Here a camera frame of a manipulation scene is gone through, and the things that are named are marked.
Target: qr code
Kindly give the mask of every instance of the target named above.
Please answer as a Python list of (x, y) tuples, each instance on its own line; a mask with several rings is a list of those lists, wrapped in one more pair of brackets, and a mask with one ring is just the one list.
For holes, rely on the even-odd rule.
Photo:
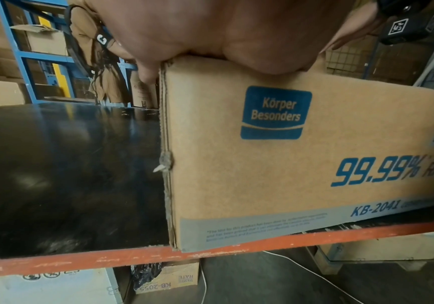
[(407, 22), (408, 22), (408, 18), (394, 22), (388, 34), (393, 35), (393, 34), (402, 33), (403, 30), (405, 29), (405, 26), (407, 25)]

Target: person in brown jacket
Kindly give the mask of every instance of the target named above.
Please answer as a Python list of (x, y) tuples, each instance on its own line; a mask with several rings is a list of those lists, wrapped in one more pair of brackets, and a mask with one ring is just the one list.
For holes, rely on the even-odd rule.
[(72, 36), (82, 50), (87, 65), (95, 72), (90, 91), (102, 105), (126, 106), (131, 103), (125, 78), (118, 67), (118, 57), (125, 60), (132, 60), (133, 57), (105, 32), (90, 1), (68, 0), (68, 4)]

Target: table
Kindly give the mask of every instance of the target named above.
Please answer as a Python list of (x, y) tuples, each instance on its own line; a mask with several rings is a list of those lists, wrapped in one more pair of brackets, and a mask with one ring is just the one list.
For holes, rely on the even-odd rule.
[(434, 231), (434, 207), (198, 253), (168, 246), (158, 111), (0, 107), (0, 276)]

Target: brown clothing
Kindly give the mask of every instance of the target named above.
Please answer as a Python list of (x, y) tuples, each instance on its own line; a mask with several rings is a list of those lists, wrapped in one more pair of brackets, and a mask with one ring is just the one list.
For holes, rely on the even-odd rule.
[[(84, 0), (68, 0), (69, 5), (77, 5), (71, 12), (72, 36), (82, 49), (85, 61), (91, 67), (97, 67), (103, 59), (103, 46), (96, 40), (97, 33), (102, 30), (102, 22), (99, 16), (92, 9), (92, 6)], [(115, 40), (108, 42), (108, 49), (112, 48)], [(110, 52), (112, 64), (106, 66), (101, 74), (92, 79), (90, 91), (97, 96), (99, 101), (106, 98), (112, 103), (131, 102), (122, 72), (118, 68), (118, 57)]]

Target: corrugated cardboard edge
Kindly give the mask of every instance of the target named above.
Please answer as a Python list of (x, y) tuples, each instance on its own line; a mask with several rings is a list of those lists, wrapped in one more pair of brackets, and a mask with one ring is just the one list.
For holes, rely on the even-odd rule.
[(172, 61), (165, 62), (160, 67), (160, 136), (162, 140), (162, 152), (160, 154), (160, 165), (164, 166), (162, 170), (164, 191), (165, 191), (165, 213), (168, 225), (168, 237), (170, 245), (173, 248), (177, 247), (176, 234), (175, 234), (175, 219), (173, 218), (173, 205), (172, 205), (172, 152), (170, 150), (169, 130), (168, 130), (168, 92), (167, 92), (167, 79), (166, 70), (172, 65)]

